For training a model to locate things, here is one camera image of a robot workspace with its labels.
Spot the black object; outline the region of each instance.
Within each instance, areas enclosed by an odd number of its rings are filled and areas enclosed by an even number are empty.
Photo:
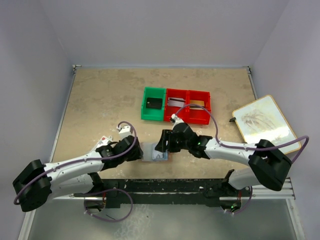
[[[169,153],[177,153],[184,149],[196,158],[209,159],[205,154],[205,149],[210,139],[212,136],[198,136],[188,124],[181,122],[175,125],[172,130],[162,130],[160,141],[155,146],[155,150],[161,153],[167,150]]]
[[[18,194],[32,179],[44,173],[44,167],[39,159],[30,162],[12,183],[15,193]],[[51,177],[45,175],[22,193],[18,200],[23,212],[37,209],[47,201],[49,194],[52,193],[51,180]]]
[[[239,191],[227,189],[223,179],[103,179],[105,189],[122,189],[130,194],[134,204],[152,205],[205,205],[220,207],[220,197],[237,197]],[[244,197],[250,191],[242,189]],[[127,195],[112,191],[106,194],[106,208],[117,209],[121,204],[130,204]]]
[[[236,117],[230,118],[229,123],[234,123],[236,120]]]
[[[97,148],[95,151],[100,153],[102,158],[119,155],[126,151],[131,146],[131,144],[133,144],[134,139],[135,138],[133,136],[129,135],[118,142],[114,147],[108,144]],[[118,165],[122,164],[125,161],[130,162],[141,159],[143,154],[144,153],[140,148],[139,140],[138,138],[136,138],[136,142],[133,148],[125,155],[111,160],[102,160],[104,166],[101,171],[116,168]]]
[[[146,108],[148,109],[161,109],[162,108],[162,98],[147,97],[146,98]]]
[[[259,149],[274,147],[265,139],[256,144]],[[249,166],[258,181],[268,189],[280,191],[291,168],[291,160],[279,149],[255,151],[249,156]]]

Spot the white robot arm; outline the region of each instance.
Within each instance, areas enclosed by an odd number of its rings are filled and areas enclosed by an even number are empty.
[[[55,163],[42,164],[40,160],[30,162],[13,181],[17,193],[15,203],[21,206],[23,212],[28,212],[42,206],[47,200],[59,196],[88,194],[105,190],[104,181],[100,179],[97,172],[115,168],[125,161],[141,159],[143,156],[138,138],[132,136],[132,129],[125,126],[119,131],[121,141],[112,142],[110,137],[103,137],[86,155]],[[226,148],[221,146],[222,143],[244,149]],[[271,146],[273,146],[272,143],[267,140],[261,140],[258,144],[243,144],[218,142],[212,136],[198,136],[188,124],[175,117],[173,128],[162,131],[161,139],[155,149],[159,152],[168,151],[170,153],[187,150],[197,158],[225,159],[248,166],[242,170],[229,171],[220,184],[221,186],[218,187],[219,192],[213,192],[217,199],[213,203],[216,204],[219,201],[217,196],[221,195],[221,192],[237,193],[238,190],[247,186],[264,185],[275,191],[281,190],[291,167],[290,159],[278,149],[264,152],[252,150]],[[179,185],[182,184],[181,179],[177,182]],[[204,204],[208,206],[211,203],[205,199]]]

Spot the purple cable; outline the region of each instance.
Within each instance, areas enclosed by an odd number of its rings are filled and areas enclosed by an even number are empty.
[[[115,156],[108,156],[108,157],[89,157],[87,158],[86,160],[87,161],[101,161],[101,160],[111,160],[111,159],[115,159],[115,158],[118,158],[118,157],[121,157],[125,154],[127,154],[133,147],[134,145],[136,144],[136,141],[137,141],[137,132],[136,132],[136,129],[134,128],[134,126],[132,126],[131,123],[127,122],[127,121],[121,121],[118,123],[118,127],[121,125],[121,124],[127,124],[129,125],[133,132],[134,132],[134,139],[133,139],[133,143],[131,144],[131,146],[125,150],[124,152],[118,154],[118,155],[115,155]],[[71,164],[76,164],[76,163],[80,163],[80,162],[83,162],[85,161],[85,159],[77,159],[77,160],[74,160],[74,161],[69,161],[69,162],[66,162],[66,163],[63,163],[63,164],[60,164],[58,165],[55,169],[60,169],[62,167],[65,167],[65,166],[68,166],[68,165],[71,165]],[[28,188],[30,187],[35,181],[39,180],[40,178],[42,178],[43,176],[55,171],[54,168],[51,168],[41,174],[39,174],[38,176],[36,176],[34,179],[32,179],[30,182],[28,182],[19,192],[18,194],[16,195],[16,197],[14,198],[13,200],[13,204],[14,205],[20,205],[20,202],[18,202],[18,199],[21,197],[22,193]]]
[[[108,223],[118,223],[118,222],[121,222],[121,221],[125,220],[127,217],[129,217],[129,215],[131,214],[131,212],[132,212],[132,210],[134,208],[134,201],[133,201],[132,197],[129,195],[129,193],[127,193],[126,191],[124,191],[122,189],[118,189],[118,188],[112,188],[112,189],[108,189],[108,190],[104,190],[104,191],[88,193],[88,194],[85,194],[85,195],[87,195],[87,196],[99,195],[99,194],[108,193],[108,192],[112,192],[112,191],[119,191],[119,192],[122,192],[122,193],[124,193],[125,195],[128,196],[128,198],[130,200],[130,210],[129,210],[127,215],[125,215],[124,217],[122,217],[120,219],[109,220],[109,219],[106,219],[104,217],[100,217],[100,216],[92,214],[89,211],[89,209],[87,208],[87,206],[86,206],[86,201],[84,201],[83,206],[84,206],[84,209],[85,209],[85,213],[90,215],[90,216],[92,216],[92,217],[94,217],[94,218],[96,218],[96,219],[99,219],[99,220],[102,220],[102,221],[105,221],[105,222],[108,222]]]
[[[203,106],[200,106],[198,104],[187,104],[187,105],[184,105],[183,107],[181,107],[175,114],[178,115],[178,113],[188,107],[188,106],[195,106],[195,107],[198,107],[198,108],[201,108],[203,110],[205,110],[209,115],[210,117],[212,118],[213,120],[213,123],[214,123],[214,126],[215,126],[215,140],[222,146],[222,147],[225,147],[227,149],[240,149],[240,150],[251,150],[251,151],[260,151],[260,152],[264,152],[264,151],[272,151],[272,150],[276,150],[276,149],[280,149],[280,148],[283,148],[283,147],[287,147],[287,146],[290,146],[292,144],[295,144],[297,142],[300,142],[301,140],[305,139],[302,147],[299,149],[299,151],[297,152],[297,154],[293,157],[293,159],[291,160],[292,163],[294,163],[297,158],[300,156],[300,154],[302,153],[302,151],[305,149],[305,147],[307,146],[308,142],[309,142],[309,136],[307,135],[304,135],[304,136],[301,136],[301,137],[298,137],[297,139],[295,140],[292,140],[292,141],[289,141],[287,143],[284,143],[284,144],[281,144],[281,145],[278,145],[278,146],[272,146],[272,147],[266,147],[266,148],[255,148],[255,147],[242,147],[242,146],[230,146],[230,145],[226,145],[224,143],[222,143],[219,138],[218,138],[218,133],[219,133],[219,130],[218,130],[218,124],[217,124],[217,121],[216,119],[214,118],[214,116],[211,114],[211,112],[209,112],[206,108],[204,108]]]

